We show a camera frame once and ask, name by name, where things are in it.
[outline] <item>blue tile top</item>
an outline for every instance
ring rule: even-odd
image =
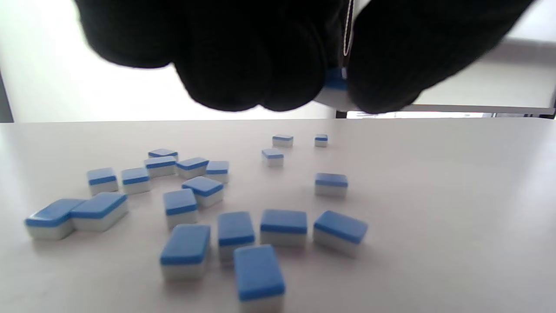
[[[210,161],[207,165],[207,174],[218,175],[227,174],[230,168],[230,162],[228,161]]]
[[[176,215],[197,210],[197,200],[191,189],[167,192],[164,194],[166,215]]]
[[[274,135],[272,136],[274,140],[282,140],[282,141],[292,141],[294,139],[293,136],[290,135]]]
[[[342,71],[344,69],[345,68],[343,67],[337,67],[335,69],[328,70],[328,72],[326,73],[324,86],[338,90],[348,90],[348,82],[345,80],[344,75],[342,74]]]
[[[315,177],[316,185],[332,187],[348,187],[348,177],[341,174],[317,173]]]
[[[315,135],[316,141],[328,141],[328,135],[325,134],[317,134]]]
[[[367,233],[367,223],[333,211],[324,212],[315,222],[315,229],[359,244]]]
[[[307,213],[272,210],[262,213],[261,232],[307,234]]]
[[[282,151],[276,148],[263,149],[262,155],[267,159],[281,159],[284,157]]]
[[[210,245],[210,226],[178,225],[160,255],[161,265],[200,264]]]
[[[148,176],[146,168],[130,168],[122,171],[122,184],[131,185],[142,182],[148,182],[151,178]]]
[[[218,216],[218,245],[235,246],[255,241],[249,212],[223,213]]]
[[[101,192],[73,209],[72,218],[101,219],[120,206],[127,196],[118,192]]]
[[[70,211],[85,202],[81,199],[60,199],[25,219],[33,227],[58,227],[70,219]]]
[[[199,176],[185,181],[181,188],[193,189],[193,193],[202,197],[208,197],[224,189],[224,184],[214,179]]]
[[[87,172],[89,185],[98,185],[116,180],[116,174],[112,168],[99,168]]]
[[[251,301],[286,292],[286,284],[274,249],[269,244],[234,251],[237,293],[240,301]]]
[[[148,156],[152,158],[160,157],[177,157],[177,152],[168,149],[156,149],[148,153]]]
[[[145,160],[145,166],[147,168],[162,168],[171,167],[176,165],[176,158],[173,156],[162,156],[160,158],[152,158]]]
[[[176,163],[177,167],[184,169],[184,170],[191,170],[200,167],[205,167],[209,161],[205,158],[192,158],[188,160],[183,160]]]

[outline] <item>white tile base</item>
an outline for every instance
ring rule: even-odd
[[[335,187],[335,186],[324,186],[315,185],[315,194],[324,195],[327,197],[345,197],[348,192],[347,187]]]
[[[294,140],[272,140],[273,146],[284,146],[286,148],[292,147],[294,145]]]
[[[96,195],[97,193],[101,192],[118,191],[118,181],[114,180],[107,183],[89,185],[89,190],[91,191],[91,195]]]
[[[212,207],[216,203],[222,201],[224,199],[224,190],[220,190],[208,197],[203,197],[201,195],[196,194],[195,200],[197,200],[197,204],[204,207]]]
[[[207,172],[207,166],[194,168],[190,170],[184,170],[176,166],[176,169],[177,169],[178,176],[183,179],[191,179],[197,176],[203,176]]]
[[[319,146],[319,147],[325,148],[325,147],[328,146],[328,141],[315,140],[315,146]]]
[[[136,194],[151,191],[151,182],[140,182],[135,184],[123,185],[123,191],[126,194]]]
[[[361,244],[343,240],[319,229],[313,229],[313,241],[350,257],[356,257],[361,246]]]
[[[162,265],[161,268],[165,280],[199,279],[205,274],[206,258],[199,264]]]
[[[169,167],[147,168],[147,171],[148,171],[148,175],[151,178],[170,176],[176,174],[176,166],[170,165]]]
[[[176,162],[178,161],[178,156],[177,156],[177,155],[165,155],[165,157],[174,157],[174,159],[176,159]],[[151,155],[149,155],[148,158],[149,158],[149,159],[152,159],[152,158],[161,158],[161,156],[151,156]]]
[[[75,230],[71,219],[63,222],[57,227],[36,227],[27,225],[25,225],[25,227],[31,238],[47,240],[64,239]]]
[[[195,224],[199,221],[199,211],[190,211],[181,214],[167,215],[166,223],[168,228],[172,229],[179,224]]]
[[[221,182],[222,184],[227,184],[230,181],[229,174],[206,174],[205,177]]]
[[[127,201],[124,201],[104,218],[72,218],[72,221],[78,231],[104,232],[126,215],[127,211]]]
[[[262,156],[262,162],[268,167],[281,167],[284,166],[284,158],[278,159],[267,159],[264,155]]]
[[[307,234],[261,232],[261,244],[304,248],[307,244]]]
[[[284,308],[284,296],[240,302],[241,313],[278,313]]]
[[[221,262],[234,260],[234,250],[241,247],[254,246],[254,242],[236,244],[234,246],[218,246],[218,258]]]

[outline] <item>white wall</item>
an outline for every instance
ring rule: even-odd
[[[241,113],[191,100],[173,67],[116,66],[88,48],[72,0],[0,0],[0,69],[16,122],[330,118],[312,102]]]

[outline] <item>gloved hand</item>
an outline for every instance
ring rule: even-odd
[[[113,63],[173,62],[190,96],[222,111],[295,109],[342,59],[348,0],[75,0],[90,46]],[[398,111],[493,48],[532,0],[372,0],[358,15],[348,92]]]

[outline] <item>table surface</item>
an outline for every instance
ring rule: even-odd
[[[260,150],[295,136],[283,168]],[[313,137],[326,133],[328,148]],[[85,172],[140,167],[147,152],[229,160],[222,203],[201,212],[333,209],[368,222],[357,259],[308,244],[278,249],[290,312],[555,312],[556,126],[542,119],[184,121],[0,125],[0,311],[238,311],[234,272],[216,258],[200,282],[164,283],[162,194],[129,197],[105,233],[32,241],[23,219],[87,198]],[[317,172],[346,174],[344,200],[313,195]]]

